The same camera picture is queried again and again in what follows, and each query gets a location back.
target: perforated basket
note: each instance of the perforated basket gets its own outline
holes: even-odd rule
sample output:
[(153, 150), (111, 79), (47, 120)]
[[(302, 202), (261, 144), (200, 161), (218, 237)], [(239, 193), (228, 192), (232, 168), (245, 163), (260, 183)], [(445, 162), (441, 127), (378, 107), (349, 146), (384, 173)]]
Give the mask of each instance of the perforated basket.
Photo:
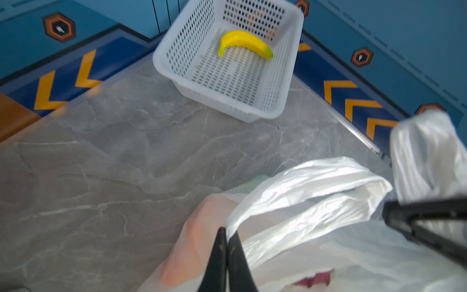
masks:
[[(245, 122), (278, 117), (285, 107), (303, 26), (284, 0), (190, 0), (153, 54), (180, 93)], [(266, 60), (242, 48), (219, 57), (221, 37), (244, 30), (266, 42)]]

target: yellow banana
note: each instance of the yellow banana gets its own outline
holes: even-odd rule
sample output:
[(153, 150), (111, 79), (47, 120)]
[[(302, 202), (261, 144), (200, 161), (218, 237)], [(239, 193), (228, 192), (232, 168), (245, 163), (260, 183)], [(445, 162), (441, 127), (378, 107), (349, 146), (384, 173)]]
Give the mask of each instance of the yellow banana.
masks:
[(258, 37), (242, 30), (234, 30), (226, 33), (220, 39), (220, 48), (217, 54), (222, 57), (224, 50), (231, 46), (241, 46), (252, 50), (265, 59), (272, 58), (272, 51), (269, 46)]

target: hexagon icon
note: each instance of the hexagon icon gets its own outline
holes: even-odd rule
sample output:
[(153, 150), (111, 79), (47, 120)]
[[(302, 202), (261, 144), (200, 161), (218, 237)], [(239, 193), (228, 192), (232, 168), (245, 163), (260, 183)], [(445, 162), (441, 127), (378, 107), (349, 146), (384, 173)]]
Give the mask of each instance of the hexagon icon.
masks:
[(59, 42), (66, 42), (76, 37), (75, 22), (60, 12), (43, 19), (45, 34)]
[(434, 108), (434, 109), (438, 109), (440, 111), (443, 111), (445, 112), (446, 110), (444, 109), (444, 107), (442, 107), (439, 103), (427, 103), (425, 105), (421, 105), (418, 107), (417, 111), (415, 112), (416, 114), (421, 114), (422, 112), (424, 112), (425, 110), (429, 109), (429, 108)]
[(368, 48), (356, 50), (352, 55), (352, 63), (357, 67), (368, 65), (370, 64), (373, 55), (374, 53)]
[(304, 17), (308, 16), (308, 13), (310, 12), (310, 4), (307, 0), (298, 0), (295, 5), (302, 10)]

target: gray marble surface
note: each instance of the gray marble surface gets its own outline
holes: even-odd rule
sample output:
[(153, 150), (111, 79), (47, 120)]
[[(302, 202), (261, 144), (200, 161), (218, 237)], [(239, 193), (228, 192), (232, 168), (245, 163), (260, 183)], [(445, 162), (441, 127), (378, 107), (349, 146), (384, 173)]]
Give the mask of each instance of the gray marble surface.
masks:
[(392, 181), (296, 80), (279, 118), (247, 124), (149, 63), (0, 152), (0, 291), (134, 292), (204, 197), (336, 156)]

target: plastic bag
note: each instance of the plastic bag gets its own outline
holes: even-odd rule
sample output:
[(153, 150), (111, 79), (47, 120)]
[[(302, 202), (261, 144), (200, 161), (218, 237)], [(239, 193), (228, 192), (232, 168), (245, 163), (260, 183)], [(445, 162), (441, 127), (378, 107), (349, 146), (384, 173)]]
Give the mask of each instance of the plastic bag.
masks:
[[(339, 227), (369, 220), (391, 190), (384, 178), (350, 158), (338, 157), (309, 161), (284, 171), (261, 183), (248, 196), (211, 195), (193, 212), (169, 258), (139, 291), (196, 291), (220, 226), (226, 226), (227, 238), (238, 229), (248, 265), (255, 275), (261, 272), (264, 262), (282, 251)], [(323, 196), (326, 197), (317, 203), (308, 200)], [(296, 268), (292, 274), (291, 267), (277, 269), (284, 275), (279, 282), (277, 277), (269, 276), (264, 283), (256, 284), (261, 283), (260, 291), (274, 292), (316, 273), (310, 271), (307, 260)]]
[[(425, 111), (391, 132), (391, 159), (399, 203), (449, 199), (467, 194), (467, 149), (445, 112)], [(461, 221), (430, 221), (423, 226), (467, 246)]]

